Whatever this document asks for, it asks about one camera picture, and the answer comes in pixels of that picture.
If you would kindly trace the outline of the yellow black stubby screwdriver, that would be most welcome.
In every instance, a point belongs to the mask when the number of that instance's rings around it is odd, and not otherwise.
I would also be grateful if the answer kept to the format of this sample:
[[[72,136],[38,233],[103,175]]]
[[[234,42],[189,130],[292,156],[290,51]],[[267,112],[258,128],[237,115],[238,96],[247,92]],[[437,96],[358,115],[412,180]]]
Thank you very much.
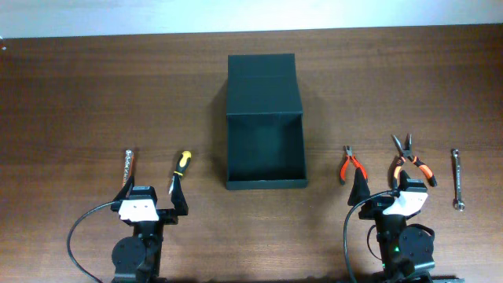
[[[180,182],[189,167],[189,164],[192,159],[192,153],[188,150],[183,151],[178,161],[176,163],[174,173],[171,179],[171,185],[169,187],[168,193],[171,194],[174,192],[175,188],[180,185]]]

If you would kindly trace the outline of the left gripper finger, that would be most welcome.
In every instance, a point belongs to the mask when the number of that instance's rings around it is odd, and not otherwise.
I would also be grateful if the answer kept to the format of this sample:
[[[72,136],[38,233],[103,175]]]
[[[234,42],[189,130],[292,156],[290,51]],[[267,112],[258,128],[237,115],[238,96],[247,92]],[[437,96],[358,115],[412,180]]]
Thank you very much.
[[[177,215],[186,216],[189,214],[189,207],[182,192],[181,179],[178,174],[173,175],[171,183],[171,202]]]
[[[130,176],[125,184],[123,185],[123,188],[119,191],[119,193],[116,195],[116,197],[113,199],[114,202],[117,201],[122,201],[126,200],[127,194],[130,192],[130,189],[134,186],[134,176]]]

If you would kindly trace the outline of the orange black long-nose pliers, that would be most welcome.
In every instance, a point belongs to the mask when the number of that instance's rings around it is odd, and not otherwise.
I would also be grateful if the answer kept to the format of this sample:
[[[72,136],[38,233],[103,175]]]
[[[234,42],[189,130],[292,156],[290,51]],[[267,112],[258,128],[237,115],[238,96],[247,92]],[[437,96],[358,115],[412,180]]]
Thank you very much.
[[[395,168],[393,170],[392,176],[391,176],[391,188],[392,189],[397,189],[398,188],[398,177],[399,173],[404,165],[404,163],[408,160],[412,164],[414,164],[416,167],[418,167],[421,172],[424,174],[426,177],[428,183],[432,187],[436,187],[438,185],[435,175],[432,171],[432,169],[425,164],[424,162],[421,161],[421,159],[414,155],[411,149],[412,145],[412,135],[407,134],[406,135],[406,140],[404,141],[404,144],[402,144],[399,139],[393,134],[391,136],[396,149],[398,150],[399,157],[395,163]]]

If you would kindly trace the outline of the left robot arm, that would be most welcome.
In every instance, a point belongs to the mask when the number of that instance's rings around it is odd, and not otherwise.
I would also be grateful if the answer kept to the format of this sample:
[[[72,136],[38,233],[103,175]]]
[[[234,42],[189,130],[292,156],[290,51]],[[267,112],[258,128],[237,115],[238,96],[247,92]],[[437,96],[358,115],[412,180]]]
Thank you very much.
[[[169,189],[173,208],[156,207],[158,198],[152,186],[136,186],[130,176],[113,199],[111,210],[133,228],[133,235],[117,242],[112,250],[114,282],[162,283],[160,276],[163,228],[178,224],[180,216],[189,213],[182,192],[180,176],[175,174]]]

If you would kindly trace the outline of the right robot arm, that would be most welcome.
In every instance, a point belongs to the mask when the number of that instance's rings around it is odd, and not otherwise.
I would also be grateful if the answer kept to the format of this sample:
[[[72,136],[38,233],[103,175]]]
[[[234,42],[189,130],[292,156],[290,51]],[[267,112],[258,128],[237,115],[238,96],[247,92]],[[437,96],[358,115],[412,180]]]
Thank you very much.
[[[383,270],[365,278],[364,282],[431,282],[435,232],[408,219],[420,213],[428,198],[428,188],[420,179],[399,173],[397,189],[371,194],[361,169],[355,171],[354,184],[345,218],[349,223],[357,211],[361,220],[374,222]]]

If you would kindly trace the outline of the silver combination wrench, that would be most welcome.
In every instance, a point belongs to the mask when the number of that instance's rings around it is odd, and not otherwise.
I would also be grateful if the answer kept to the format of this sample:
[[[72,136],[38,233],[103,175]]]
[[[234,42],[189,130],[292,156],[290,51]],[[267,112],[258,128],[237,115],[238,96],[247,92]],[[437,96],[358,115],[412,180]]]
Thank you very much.
[[[453,206],[458,211],[465,210],[465,204],[462,199],[462,188],[461,188],[461,160],[460,160],[460,152],[458,149],[452,149],[452,157],[454,164],[454,185],[455,185],[455,201]]]

